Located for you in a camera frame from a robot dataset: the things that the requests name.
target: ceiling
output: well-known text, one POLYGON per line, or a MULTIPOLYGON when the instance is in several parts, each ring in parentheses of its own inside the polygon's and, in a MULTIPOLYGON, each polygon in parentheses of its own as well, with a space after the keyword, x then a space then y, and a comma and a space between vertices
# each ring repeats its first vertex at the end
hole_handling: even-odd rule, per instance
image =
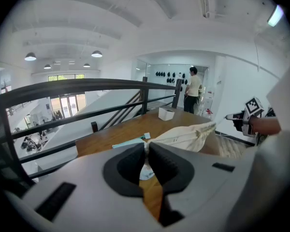
POLYGON ((165 21, 208 20, 236 25, 287 52, 290 28, 267 24, 271 0, 21 0, 9 16, 13 37, 38 59, 87 58, 123 37, 165 21))

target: metal railing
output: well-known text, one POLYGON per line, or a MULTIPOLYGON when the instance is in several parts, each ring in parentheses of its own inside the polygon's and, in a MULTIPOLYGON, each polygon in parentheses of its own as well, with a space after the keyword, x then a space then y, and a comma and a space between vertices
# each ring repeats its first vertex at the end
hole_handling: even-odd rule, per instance
MULTIPOLYGON (((166 98, 171 98, 171 97, 173 97, 173 101, 167 103, 166 105, 169 105, 172 103, 172 107, 176 108, 178 104, 179 94, 180 94, 180 87, 181 87, 181 79, 178 79, 176 82, 176 86, 173 87, 173 86, 167 86, 167 85, 161 85, 161 84, 148 83, 147 78, 144 77, 142 82, 129 81, 129 80, 117 80, 117 79, 70 79, 70 80, 60 80, 60 81, 55 81, 55 82, 39 83, 39 84, 34 84, 34 85, 14 89, 10 92, 0 95, 0 109, 5 110, 7 107, 15 106, 20 103, 25 103, 25 102, 29 102, 29 101, 40 99, 40 98, 45 98, 45 97, 59 95, 59 94, 72 93, 72 92, 85 92, 85 91, 105 90, 105 89, 140 89, 140 91, 134 97, 132 97, 129 102, 127 102, 124 105, 110 107, 110 108, 106 108, 106 109, 102 109, 102 110, 98 110, 94 112, 88 112, 88 113, 84 113, 80 115, 75 115, 75 116, 64 118, 57 121, 47 122, 45 124, 38 125, 32 128, 26 129, 26 130, 18 131, 13 134, 10 133, 10 130, 6 130, 6 132, 10 134, 8 135, 6 133, 5 137, 1 137, 0 143, 3 144, 13 139, 27 136, 27 135, 30 135, 39 131, 54 128, 60 125, 65 125, 65 124, 79 121, 82 119, 118 111, 109 121, 107 121, 105 125, 102 126, 101 129, 104 129, 106 125, 109 124, 112 121, 112 119, 114 119, 116 115, 118 115, 120 111, 122 110, 124 110, 124 112, 122 112, 121 115, 125 114, 125 112, 129 108, 133 109, 135 106, 142 105, 141 111, 142 111, 142 115, 144 115, 147 112, 148 103, 163 100, 166 98), (174 95, 149 100, 148 91, 150 89, 168 89, 168 90, 174 90, 175 93, 174 95)), ((125 117, 126 115, 121 117, 118 123, 120 123, 125 117)), ((12 155, 15 156, 15 149, 14 149, 13 143, 11 144, 9 142, 9 146, 10 146, 10 150, 14 151, 12 155)), ((47 149, 47 150, 40 151, 30 156, 26 156, 20 159, 14 159, 14 161, 17 161, 18 162, 17 164, 19 164, 19 166, 21 167, 22 163, 52 155, 54 153, 70 148, 72 146, 75 146, 75 140, 47 149)), ((29 178, 36 178, 38 176, 43 176, 43 175, 52 173, 53 171, 55 171, 61 166, 62 165, 55 166, 48 170, 43 170, 42 172, 31 174, 29 175, 29 178)))

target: light fixture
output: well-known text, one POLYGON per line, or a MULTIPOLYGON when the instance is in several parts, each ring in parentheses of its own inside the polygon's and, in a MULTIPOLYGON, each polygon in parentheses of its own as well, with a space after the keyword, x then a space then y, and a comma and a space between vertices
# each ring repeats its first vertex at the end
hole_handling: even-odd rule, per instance
POLYGON ((49 64, 46 64, 46 65, 44 66, 44 69, 46 69, 46 70, 51 69, 51 66, 50 66, 49 64))
POLYGON ((94 51, 91 55, 93 57, 95 57, 95 58, 101 58, 102 57, 102 52, 100 52, 100 51, 94 51))
POLYGON ((267 21, 267 23, 270 26, 275 27, 275 25, 279 22, 283 14, 284 14, 284 11, 282 10, 282 8, 279 5, 276 5, 275 10, 272 13, 270 19, 267 21))
POLYGON ((29 52, 27 55, 26 55, 26 57, 25 57, 25 60, 26 61, 34 61, 34 60, 36 60, 37 58, 36 58, 36 56, 35 56, 35 54, 33 53, 33 52, 29 52))

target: wooden tabletop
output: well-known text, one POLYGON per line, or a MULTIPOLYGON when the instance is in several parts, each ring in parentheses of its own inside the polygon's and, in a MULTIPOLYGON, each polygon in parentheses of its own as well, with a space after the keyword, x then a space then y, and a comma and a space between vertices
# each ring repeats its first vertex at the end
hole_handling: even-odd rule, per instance
MULTIPOLYGON (((156 138, 166 131, 179 126, 202 124, 209 119, 167 107, 175 112, 173 119, 163 121, 158 118, 158 109, 145 115, 130 119, 118 125, 96 132, 86 138, 76 141, 78 157, 112 149, 112 145, 135 139, 149 132, 151 138, 156 138)), ((202 153, 219 155, 214 132, 211 133, 201 149, 202 153)), ((154 176, 149 180, 140 181, 144 190, 144 204, 158 220, 162 201, 162 187, 154 176)))

